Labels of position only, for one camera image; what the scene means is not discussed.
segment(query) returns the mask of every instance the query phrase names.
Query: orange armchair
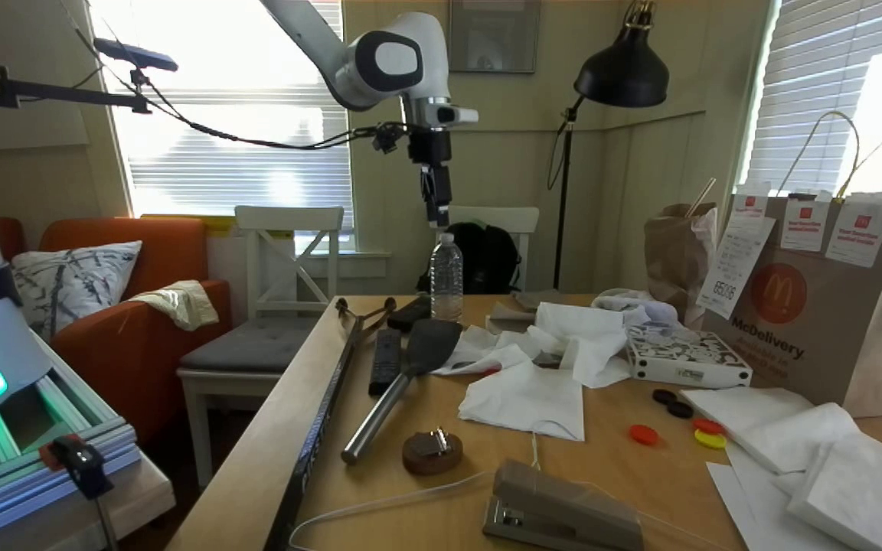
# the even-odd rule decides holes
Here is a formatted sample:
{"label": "orange armchair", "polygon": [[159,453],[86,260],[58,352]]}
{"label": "orange armchair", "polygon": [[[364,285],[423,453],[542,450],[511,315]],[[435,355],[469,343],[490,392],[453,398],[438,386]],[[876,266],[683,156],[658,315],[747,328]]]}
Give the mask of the orange armchair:
{"label": "orange armchair", "polygon": [[[0,248],[15,251],[9,220],[0,220]],[[126,300],[86,315],[58,331],[49,346],[116,410],[141,444],[156,441],[184,419],[184,392],[178,358],[230,331],[230,285],[208,279],[208,236],[199,220],[55,220],[40,239],[40,251],[89,248],[104,242],[141,239]],[[181,331],[172,318],[147,303],[129,300],[178,279],[202,282],[221,321],[199,331]]]}

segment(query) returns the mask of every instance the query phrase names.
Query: black bag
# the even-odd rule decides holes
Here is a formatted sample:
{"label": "black bag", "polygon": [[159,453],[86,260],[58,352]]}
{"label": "black bag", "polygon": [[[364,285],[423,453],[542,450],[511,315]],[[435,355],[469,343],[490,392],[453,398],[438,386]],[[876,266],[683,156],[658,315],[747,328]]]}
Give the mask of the black bag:
{"label": "black bag", "polygon": [[[508,294],[518,285],[521,254],[502,227],[450,223],[453,242],[462,251],[466,294]],[[432,291],[432,272],[417,279],[420,291]]]}

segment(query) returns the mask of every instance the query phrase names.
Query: black lamp shade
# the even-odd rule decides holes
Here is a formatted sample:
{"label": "black lamp shade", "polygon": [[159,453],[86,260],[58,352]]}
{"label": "black lamp shade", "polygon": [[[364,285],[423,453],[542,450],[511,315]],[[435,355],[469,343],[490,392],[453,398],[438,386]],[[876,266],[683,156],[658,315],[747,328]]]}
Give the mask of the black lamp shade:
{"label": "black lamp shade", "polygon": [[649,49],[646,31],[625,31],[585,61],[573,89],[597,104],[652,107],[665,101],[668,67]]}

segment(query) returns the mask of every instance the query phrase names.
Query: wall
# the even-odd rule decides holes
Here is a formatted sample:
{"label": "wall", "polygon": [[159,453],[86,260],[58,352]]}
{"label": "wall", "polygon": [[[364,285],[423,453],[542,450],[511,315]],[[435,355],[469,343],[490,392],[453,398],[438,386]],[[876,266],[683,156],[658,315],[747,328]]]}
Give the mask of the wall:
{"label": "wall", "polygon": [[[89,73],[89,58],[67,31],[70,18],[83,18],[80,6],[70,0],[70,15],[55,6],[58,0],[0,3],[0,58],[12,55],[12,77],[74,83]],[[444,0],[346,0],[346,37],[410,9],[447,18]],[[707,178],[732,181],[766,9],[766,0],[658,0],[652,46],[671,67],[668,101],[649,110],[585,104],[576,122],[564,291],[640,288],[643,220],[665,202],[695,199]],[[554,129],[573,104],[579,64],[616,37],[622,12],[625,0],[542,0],[533,77],[450,77],[453,101],[481,110],[478,126],[453,132],[456,202],[542,208],[530,288],[548,288],[554,272]],[[77,126],[70,119],[80,119],[80,141],[64,138]],[[358,113],[355,126],[383,119],[398,119],[392,101]],[[129,211],[104,110],[64,107],[31,129],[37,126],[43,132],[34,135],[55,132],[55,144],[0,144],[0,214],[25,217],[37,239],[55,217]],[[404,150],[383,156],[355,144],[352,178],[358,242],[389,263],[386,272],[361,269],[368,276],[343,282],[343,291],[410,291],[432,245],[413,165]]]}

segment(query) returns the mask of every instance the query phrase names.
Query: floor lamp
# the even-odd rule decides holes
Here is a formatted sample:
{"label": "floor lamp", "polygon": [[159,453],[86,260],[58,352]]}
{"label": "floor lamp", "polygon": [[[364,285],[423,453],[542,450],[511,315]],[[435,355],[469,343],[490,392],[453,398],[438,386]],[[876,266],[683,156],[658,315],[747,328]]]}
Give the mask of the floor lamp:
{"label": "floor lamp", "polygon": [[564,132],[560,162],[564,165],[560,165],[560,205],[557,205],[560,211],[557,211],[554,288],[560,288],[560,266],[564,266],[564,217],[567,217],[567,181],[570,181],[570,147],[573,147],[570,122],[576,122],[576,113],[585,98],[597,104],[613,104],[613,107],[652,107],[665,101],[668,67],[649,49],[649,31],[652,31],[652,3],[631,0],[616,43],[591,55],[573,83],[573,92],[579,98],[560,122],[560,132]]}

